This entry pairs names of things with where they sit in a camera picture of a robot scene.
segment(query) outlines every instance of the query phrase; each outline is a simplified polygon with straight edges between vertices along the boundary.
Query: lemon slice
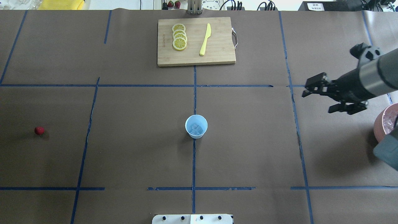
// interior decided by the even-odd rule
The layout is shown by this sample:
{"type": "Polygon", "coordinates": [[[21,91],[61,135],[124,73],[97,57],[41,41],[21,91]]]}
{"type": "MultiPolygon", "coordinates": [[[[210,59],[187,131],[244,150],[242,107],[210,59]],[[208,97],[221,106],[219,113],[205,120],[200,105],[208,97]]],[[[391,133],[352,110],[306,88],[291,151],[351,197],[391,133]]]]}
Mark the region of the lemon slice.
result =
{"type": "Polygon", "coordinates": [[[178,37],[173,40],[173,47],[177,51],[182,51],[187,47],[187,41],[182,37],[178,37]]]}
{"type": "Polygon", "coordinates": [[[181,30],[185,31],[185,26],[184,26],[184,24],[175,24],[175,25],[173,26],[173,28],[172,28],[172,31],[174,32],[174,31],[176,31],[176,30],[178,30],[178,29],[181,29],[181,30]]]}
{"type": "Polygon", "coordinates": [[[176,30],[173,32],[173,37],[174,37],[176,34],[178,34],[178,33],[183,33],[184,35],[187,35],[187,34],[185,33],[185,31],[183,31],[183,30],[181,30],[181,29],[176,29],[176,30]]]}
{"type": "Polygon", "coordinates": [[[179,38],[179,37],[184,38],[186,41],[188,40],[188,39],[187,39],[187,36],[186,36],[185,34],[183,34],[183,33],[176,33],[176,34],[173,36],[173,39],[176,39],[176,38],[179,38]]]}

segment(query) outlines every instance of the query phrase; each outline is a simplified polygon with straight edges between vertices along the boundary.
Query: light blue cup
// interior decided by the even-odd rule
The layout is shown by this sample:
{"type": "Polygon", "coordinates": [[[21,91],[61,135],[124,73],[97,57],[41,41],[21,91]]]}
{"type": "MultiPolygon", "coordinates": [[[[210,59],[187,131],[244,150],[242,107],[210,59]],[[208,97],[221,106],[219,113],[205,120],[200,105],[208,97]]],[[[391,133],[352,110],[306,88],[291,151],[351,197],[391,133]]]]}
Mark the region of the light blue cup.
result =
{"type": "Polygon", "coordinates": [[[192,115],[185,122],[185,130],[192,138],[201,138],[207,131],[207,121],[203,116],[192,115]]]}

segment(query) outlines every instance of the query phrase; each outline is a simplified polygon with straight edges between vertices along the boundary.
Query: white plastic mount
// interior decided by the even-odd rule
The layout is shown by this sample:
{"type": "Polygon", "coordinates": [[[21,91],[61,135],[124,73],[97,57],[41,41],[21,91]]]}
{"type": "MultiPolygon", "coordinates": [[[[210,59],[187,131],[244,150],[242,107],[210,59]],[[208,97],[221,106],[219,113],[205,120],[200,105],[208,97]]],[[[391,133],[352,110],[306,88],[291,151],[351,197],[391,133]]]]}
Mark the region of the white plastic mount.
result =
{"type": "Polygon", "coordinates": [[[232,215],[228,214],[181,214],[155,215],[152,224],[233,224],[232,215]]]}

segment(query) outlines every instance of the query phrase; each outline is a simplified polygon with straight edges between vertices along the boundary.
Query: plastic bag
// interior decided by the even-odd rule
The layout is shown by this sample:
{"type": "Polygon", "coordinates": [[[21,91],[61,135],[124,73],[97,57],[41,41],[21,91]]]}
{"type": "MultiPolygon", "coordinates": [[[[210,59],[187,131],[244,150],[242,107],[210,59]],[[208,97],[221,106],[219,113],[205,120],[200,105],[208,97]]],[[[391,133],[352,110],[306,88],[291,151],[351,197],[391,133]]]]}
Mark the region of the plastic bag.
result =
{"type": "Polygon", "coordinates": [[[42,0],[0,0],[0,10],[38,9],[42,0]]]}

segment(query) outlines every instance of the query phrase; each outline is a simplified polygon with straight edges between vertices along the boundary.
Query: knife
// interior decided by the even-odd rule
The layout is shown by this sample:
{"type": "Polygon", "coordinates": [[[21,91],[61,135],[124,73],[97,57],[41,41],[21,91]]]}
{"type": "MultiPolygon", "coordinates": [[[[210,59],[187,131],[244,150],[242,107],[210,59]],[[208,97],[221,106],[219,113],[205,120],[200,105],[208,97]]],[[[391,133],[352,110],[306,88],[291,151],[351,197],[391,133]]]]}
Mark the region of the knife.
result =
{"type": "Polygon", "coordinates": [[[205,39],[203,40],[202,47],[200,48],[199,55],[203,56],[206,53],[206,44],[207,44],[207,39],[211,36],[211,26],[210,24],[207,24],[207,29],[206,29],[206,34],[205,34],[205,39]]]}

